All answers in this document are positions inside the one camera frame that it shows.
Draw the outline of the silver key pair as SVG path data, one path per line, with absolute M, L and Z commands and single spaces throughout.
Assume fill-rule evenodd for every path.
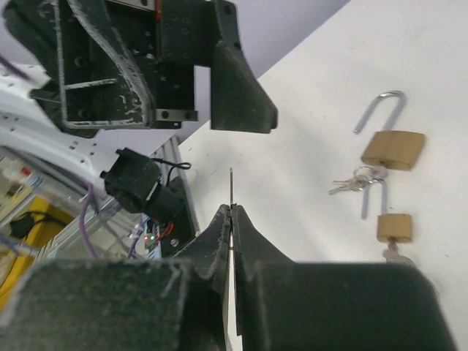
M 399 248 L 394 238 L 390 238 L 387 247 L 382 251 L 386 263 L 402 264 L 415 267 L 415 263 L 407 256 L 399 253 Z

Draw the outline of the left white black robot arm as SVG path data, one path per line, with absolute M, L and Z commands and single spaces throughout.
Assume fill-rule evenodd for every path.
M 3 112 L 1 144 L 67 170 L 132 214 L 168 223 L 184 202 L 161 183 L 155 161 L 108 150 L 94 136 L 196 121 L 196 67 L 211 74 L 212 129 L 277 127 L 277 107 L 244 56 L 231 1 L 8 1 L 2 15 L 45 81 L 17 71 L 35 112 Z

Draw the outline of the large brass padlock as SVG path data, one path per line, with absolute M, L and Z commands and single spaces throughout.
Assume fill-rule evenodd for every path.
M 392 90 L 377 95 L 355 125 L 353 133 L 360 134 L 378 104 L 388 98 L 397 98 L 398 102 L 381 130 L 373 134 L 369 144 L 361 154 L 361 161 L 365 165 L 409 171 L 415 166 L 421 155 L 426 144 L 426 136 L 418 132 L 393 128 L 407 103 L 407 96 L 403 91 Z

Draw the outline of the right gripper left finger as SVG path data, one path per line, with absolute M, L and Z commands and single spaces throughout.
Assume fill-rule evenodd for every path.
M 1 313 L 3 350 L 229 350 L 230 209 L 175 257 L 49 260 Z

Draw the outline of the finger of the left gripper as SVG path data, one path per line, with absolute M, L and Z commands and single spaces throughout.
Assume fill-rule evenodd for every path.
M 278 126 L 278 109 L 244 56 L 236 7 L 229 1 L 212 4 L 219 38 L 211 65 L 211 128 L 268 134 Z
M 145 129 L 155 99 L 131 47 L 153 9 L 139 1 L 55 1 L 61 120 L 70 129 Z

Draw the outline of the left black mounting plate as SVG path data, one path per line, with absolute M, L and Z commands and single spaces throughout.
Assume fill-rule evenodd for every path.
M 159 224 L 162 258 L 178 254 L 199 230 L 185 178 L 176 176 L 168 186 L 159 184 L 144 211 Z

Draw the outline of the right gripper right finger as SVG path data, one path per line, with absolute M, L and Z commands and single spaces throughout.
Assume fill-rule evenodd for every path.
M 233 207 L 245 350 L 454 350 L 435 291 L 400 263 L 297 263 Z

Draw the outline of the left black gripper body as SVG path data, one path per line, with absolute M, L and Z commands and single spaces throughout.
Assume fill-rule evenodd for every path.
M 32 99 L 60 131 L 196 121 L 195 67 L 212 65 L 217 1 L 8 1 L 5 25 L 48 76 Z

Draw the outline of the small brass padlock long shackle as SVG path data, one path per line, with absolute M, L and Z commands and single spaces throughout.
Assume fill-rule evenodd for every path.
M 388 186 L 386 181 L 375 178 L 363 190 L 361 219 L 365 220 L 369 210 L 369 193 L 374 184 L 381 186 L 380 215 L 377 217 L 377 240 L 386 243 L 410 243 L 413 240 L 412 216 L 410 214 L 388 213 Z

